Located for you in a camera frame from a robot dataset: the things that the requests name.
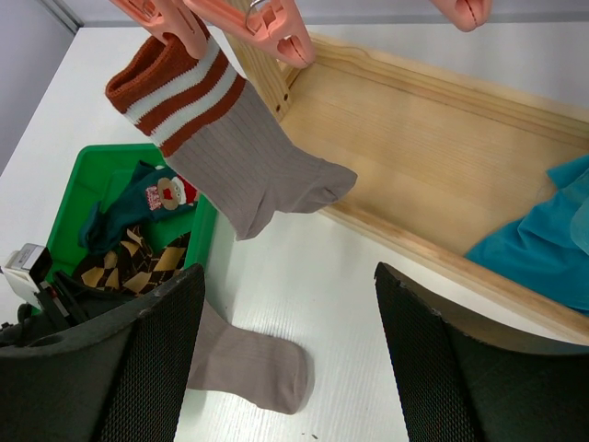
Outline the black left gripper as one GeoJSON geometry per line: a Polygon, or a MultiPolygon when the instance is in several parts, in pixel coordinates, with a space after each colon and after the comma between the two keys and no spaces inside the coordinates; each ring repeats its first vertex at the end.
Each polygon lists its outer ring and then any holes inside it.
{"type": "Polygon", "coordinates": [[[1,325],[1,347],[31,346],[133,300],[131,295],[96,289],[67,275],[55,275],[51,284],[43,282],[35,296],[38,308],[22,304],[18,322],[1,325]]]}

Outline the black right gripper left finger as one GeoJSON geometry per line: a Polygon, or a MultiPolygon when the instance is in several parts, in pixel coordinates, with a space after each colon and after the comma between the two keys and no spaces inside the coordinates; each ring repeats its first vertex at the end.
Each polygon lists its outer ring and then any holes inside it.
{"type": "Polygon", "coordinates": [[[41,314],[3,324],[2,440],[173,440],[204,294],[195,263],[67,330],[41,314]]]}

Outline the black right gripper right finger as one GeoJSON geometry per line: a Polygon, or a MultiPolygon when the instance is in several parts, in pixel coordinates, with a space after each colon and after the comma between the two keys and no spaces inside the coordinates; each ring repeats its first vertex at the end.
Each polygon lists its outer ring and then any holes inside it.
{"type": "Polygon", "coordinates": [[[489,319],[384,262],[375,291],[411,441],[587,440],[587,346],[489,319]]]}

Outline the grey sock red striped cuff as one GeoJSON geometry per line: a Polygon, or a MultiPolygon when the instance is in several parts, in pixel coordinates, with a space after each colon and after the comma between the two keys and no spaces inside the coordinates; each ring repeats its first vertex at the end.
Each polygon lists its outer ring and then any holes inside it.
{"type": "Polygon", "coordinates": [[[214,37],[201,59],[175,37],[149,38],[107,84],[112,106],[167,164],[251,239],[277,212],[310,214],[342,199],[357,175],[298,148],[214,37]]]}

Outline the pink hanger clip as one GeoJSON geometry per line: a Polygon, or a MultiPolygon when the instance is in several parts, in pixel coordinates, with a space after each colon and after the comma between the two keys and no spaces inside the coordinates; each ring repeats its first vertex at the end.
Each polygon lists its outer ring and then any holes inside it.
{"type": "Polygon", "coordinates": [[[295,68],[315,61],[315,49],[294,0],[253,1],[246,11],[226,1],[187,1],[199,18],[295,68]]]}
{"type": "Polygon", "coordinates": [[[175,36],[194,59],[207,52],[205,37],[197,18],[182,1],[172,0],[111,0],[152,36],[167,43],[175,36]]]}

